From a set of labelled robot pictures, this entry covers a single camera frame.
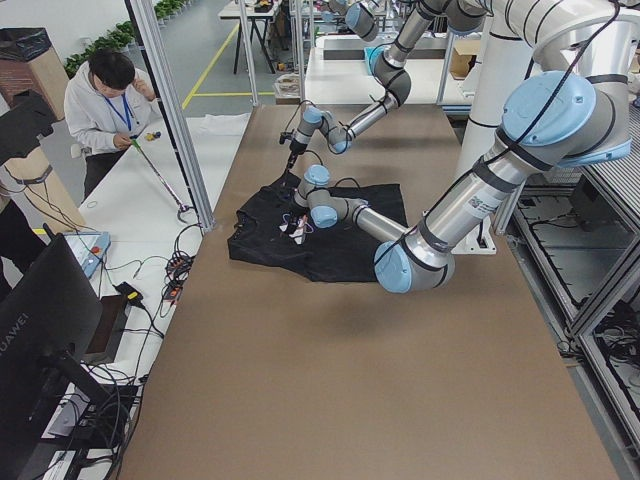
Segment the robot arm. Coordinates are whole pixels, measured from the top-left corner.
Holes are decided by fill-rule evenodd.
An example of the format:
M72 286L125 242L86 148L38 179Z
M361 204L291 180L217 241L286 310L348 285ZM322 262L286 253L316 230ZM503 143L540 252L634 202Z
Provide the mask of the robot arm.
M340 155L358 136L403 106L412 89L407 60L435 19L446 19L455 33L466 35L476 31L486 15L487 9L476 1L415 1L393 40L375 46L367 59L372 78L381 88L381 96L348 122L339 121L311 98L302 99L297 126L281 135L281 141L289 143L286 168L294 167L316 133L325 138L331 153Z
M526 43L540 73L507 89L493 145L413 227L342 199L327 189L329 173L312 166L294 196L314 224L347 220L379 241L374 272L393 293L444 285L455 268L453 249L533 174L615 161L631 150L627 72L639 39L639 13L615 1L418 1L394 42L379 54L373 74L384 96L349 124L308 107L285 142L292 158L321 133L335 154L407 99L409 53L434 19L465 35L486 16Z

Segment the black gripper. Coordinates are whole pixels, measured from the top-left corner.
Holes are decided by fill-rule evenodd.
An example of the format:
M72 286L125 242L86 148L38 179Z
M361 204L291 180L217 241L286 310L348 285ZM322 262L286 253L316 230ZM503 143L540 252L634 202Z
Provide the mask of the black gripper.
M295 193L292 196L292 199L290 202L290 211L292 213L307 213L308 212L307 200L301 197L298 193Z
M289 154L289 157L287 159L285 167L286 172L290 172L291 169L295 166L297 156L305 151L305 144L292 139L289 148L291 153Z

